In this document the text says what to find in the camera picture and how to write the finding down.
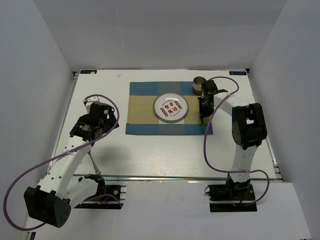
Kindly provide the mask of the brown metal cup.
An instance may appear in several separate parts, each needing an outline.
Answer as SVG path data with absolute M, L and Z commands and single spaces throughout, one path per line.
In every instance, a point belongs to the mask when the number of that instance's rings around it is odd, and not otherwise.
M 203 92 L 202 84 L 204 84 L 207 80 L 202 76 L 197 76 L 193 79 L 192 83 L 192 91 L 194 94 L 200 96 Z

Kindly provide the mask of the white plate with red print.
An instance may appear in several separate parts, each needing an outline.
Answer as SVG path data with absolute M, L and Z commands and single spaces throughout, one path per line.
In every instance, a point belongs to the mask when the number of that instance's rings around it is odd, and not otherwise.
M 187 99 L 174 92 L 159 95 L 153 102 L 153 112 L 160 121 L 175 124 L 182 121 L 189 111 Z

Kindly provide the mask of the blue tan white cloth napkin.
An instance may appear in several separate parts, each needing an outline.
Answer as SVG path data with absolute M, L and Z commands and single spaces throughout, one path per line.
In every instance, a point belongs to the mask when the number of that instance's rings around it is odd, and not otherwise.
M 162 122 L 154 112 L 154 102 L 162 94 L 176 93 L 188 102 L 185 118 L 176 123 Z M 199 116 L 198 96 L 191 81 L 131 82 L 125 133 L 146 136 L 202 136 L 205 127 Z

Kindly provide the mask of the fork with pink handle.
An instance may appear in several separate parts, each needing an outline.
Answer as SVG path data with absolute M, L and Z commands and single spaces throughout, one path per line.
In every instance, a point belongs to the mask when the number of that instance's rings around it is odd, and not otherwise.
M 100 176 L 101 175 L 101 171 L 99 170 L 98 166 L 96 165 L 96 163 L 95 163 L 95 161 L 94 161 L 94 159 L 92 157 L 91 151 L 89 151 L 87 154 L 89 155 L 89 158 L 90 158 L 90 160 L 92 162 L 95 174 Z

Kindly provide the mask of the knife with teal handle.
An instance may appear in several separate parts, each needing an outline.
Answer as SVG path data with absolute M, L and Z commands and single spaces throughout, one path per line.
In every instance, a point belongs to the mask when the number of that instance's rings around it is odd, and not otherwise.
M 204 120 L 201 119 L 200 122 L 201 122 L 201 131 L 202 131 L 202 133 L 204 134 L 204 133 L 206 132 L 206 126 L 205 126 L 205 124 L 204 124 Z

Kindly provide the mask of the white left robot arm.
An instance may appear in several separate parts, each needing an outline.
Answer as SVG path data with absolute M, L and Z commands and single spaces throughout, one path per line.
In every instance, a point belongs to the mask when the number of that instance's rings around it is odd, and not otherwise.
M 57 159 L 37 186 L 28 187 L 23 195 L 29 217 L 57 228 L 66 223 L 74 207 L 106 194 L 105 180 L 98 174 L 87 174 L 68 186 L 93 141 L 119 126 L 112 106 L 94 101 L 86 109 L 69 133 L 66 156 Z

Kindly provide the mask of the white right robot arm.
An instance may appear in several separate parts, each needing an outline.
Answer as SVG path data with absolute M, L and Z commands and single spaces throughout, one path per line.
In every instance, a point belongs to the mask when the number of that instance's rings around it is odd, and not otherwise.
M 207 165 L 216 172 L 226 173 L 226 195 L 236 200 L 250 187 L 250 172 L 254 155 L 267 138 L 267 127 L 260 103 L 246 103 L 235 97 L 236 90 L 218 89 L 215 77 L 201 83 L 202 94 L 198 98 L 200 120 L 208 118 L 204 130 L 203 155 Z M 232 139 L 236 144 L 231 170 L 222 170 L 210 165 L 207 158 L 207 135 L 218 110 L 231 116 Z

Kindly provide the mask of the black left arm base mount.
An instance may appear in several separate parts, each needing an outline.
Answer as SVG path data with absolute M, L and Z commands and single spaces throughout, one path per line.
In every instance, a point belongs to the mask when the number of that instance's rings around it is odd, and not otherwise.
M 78 179 L 77 185 L 85 182 L 93 182 L 89 189 L 94 194 L 86 195 L 86 198 L 75 205 L 75 209 L 103 209 L 121 210 L 126 199 L 127 184 L 121 181 L 106 180 L 99 175 L 88 174 Z

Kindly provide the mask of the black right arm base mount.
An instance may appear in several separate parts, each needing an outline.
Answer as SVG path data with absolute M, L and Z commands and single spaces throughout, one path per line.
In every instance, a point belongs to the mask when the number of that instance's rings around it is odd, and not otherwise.
M 211 184 L 204 189 L 209 197 L 209 208 L 211 213 L 242 213 L 257 212 L 255 192 L 252 184 L 247 190 L 231 193 L 225 184 Z

